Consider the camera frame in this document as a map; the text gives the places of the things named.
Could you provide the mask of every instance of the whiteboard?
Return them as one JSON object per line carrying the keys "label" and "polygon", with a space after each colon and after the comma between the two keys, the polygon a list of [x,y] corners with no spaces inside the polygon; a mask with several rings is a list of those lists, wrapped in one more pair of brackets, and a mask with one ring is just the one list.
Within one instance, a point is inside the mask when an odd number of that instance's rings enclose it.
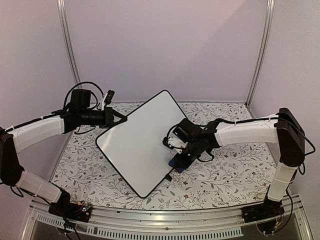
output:
{"label": "whiteboard", "polygon": [[168,130],[186,118],[163,90],[96,139],[96,145],[133,191],[146,198],[171,172],[173,158],[162,144]]}

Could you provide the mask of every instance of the white arm cover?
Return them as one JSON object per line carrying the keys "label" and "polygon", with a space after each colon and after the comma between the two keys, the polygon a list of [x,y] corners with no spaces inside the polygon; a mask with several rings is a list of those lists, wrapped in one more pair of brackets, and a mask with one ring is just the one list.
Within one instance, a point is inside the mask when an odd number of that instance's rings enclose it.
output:
{"label": "white arm cover", "polygon": [[13,135],[15,150],[19,154],[33,144],[63,134],[65,131],[64,126],[64,120],[60,116],[53,116],[14,129],[9,134]]}
{"label": "white arm cover", "polygon": [[297,166],[287,166],[284,163],[279,162],[267,195],[268,199],[275,202],[280,202],[282,200],[297,168]]}
{"label": "white arm cover", "polygon": [[35,197],[45,198],[50,203],[56,203],[61,195],[58,187],[26,170],[22,172],[16,186],[33,193]]}
{"label": "white arm cover", "polygon": [[257,120],[247,123],[228,124],[221,122],[214,134],[219,146],[240,143],[278,143],[277,119]]}

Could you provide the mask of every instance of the white panel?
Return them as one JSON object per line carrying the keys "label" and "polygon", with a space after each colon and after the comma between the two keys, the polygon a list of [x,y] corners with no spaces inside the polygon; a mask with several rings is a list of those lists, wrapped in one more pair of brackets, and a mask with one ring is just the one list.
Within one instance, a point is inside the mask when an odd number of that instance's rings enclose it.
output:
{"label": "white panel", "polygon": [[168,174],[173,158],[162,144],[168,130],[185,118],[167,91],[128,115],[96,139],[96,144],[113,167],[141,198],[145,198]]}
{"label": "white panel", "polygon": [[[314,239],[320,239],[320,1],[275,1],[272,27],[252,111],[256,117],[291,110],[317,147],[297,174],[299,193]],[[306,143],[306,151],[311,148]]]}
{"label": "white panel", "polygon": [[145,101],[244,102],[257,62],[267,0],[66,1],[82,81]]}
{"label": "white panel", "polygon": [[[7,128],[60,109],[74,84],[56,0],[0,1],[0,126]],[[28,171],[48,179],[66,136],[18,155]],[[0,188],[0,239],[17,240],[31,197]]]}
{"label": "white panel", "polygon": [[19,154],[34,144],[64,132],[64,120],[60,116],[54,116],[14,129],[9,133],[13,135],[15,151]]}

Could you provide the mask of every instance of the leaf pattern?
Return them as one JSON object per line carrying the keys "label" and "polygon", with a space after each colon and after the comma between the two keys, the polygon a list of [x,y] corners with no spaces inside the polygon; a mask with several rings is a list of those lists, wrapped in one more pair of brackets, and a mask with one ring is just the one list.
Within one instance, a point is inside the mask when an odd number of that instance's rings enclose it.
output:
{"label": "leaf pattern", "polygon": [[[128,114],[140,103],[118,103],[111,107]],[[244,104],[181,103],[194,123],[224,118],[251,118]],[[52,182],[71,194],[73,201],[96,206],[143,210],[208,209],[248,204],[263,200],[276,165],[265,143],[244,143],[214,149],[214,160],[195,161],[183,173],[172,171],[147,198],[139,198],[96,147],[105,129],[72,135],[55,170]],[[203,161],[211,157],[204,153]]]}

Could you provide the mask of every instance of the purple-tinted wall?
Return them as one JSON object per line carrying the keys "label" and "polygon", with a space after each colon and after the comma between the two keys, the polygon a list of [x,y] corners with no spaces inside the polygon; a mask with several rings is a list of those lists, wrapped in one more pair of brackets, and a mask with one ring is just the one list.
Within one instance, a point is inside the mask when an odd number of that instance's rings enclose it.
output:
{"label": "purple-tinted wall", "polygon": [[[60,109],[74,80],[62,37],[57,1],[0,1],[0,126]],[[49,179],[66,136],[18,155],[26,170]],[[0,186],[0,239],[17,240],[31,198]]]}
{"label": "purple-tinted wall", "polygon": [[275,113],[280,107],[289,108],[317,148],[315,154],[306,157],[306,174],[298,174],[294,185],[314,239],[320,239],[319,9],[320,1],[275,2],[269,42],[251,108],[256,117]]}
{"label": "purple-tinted wall", "polygon": [[66,1],[82,81],[144,101],[244,102],[258,58],[266,0]]}

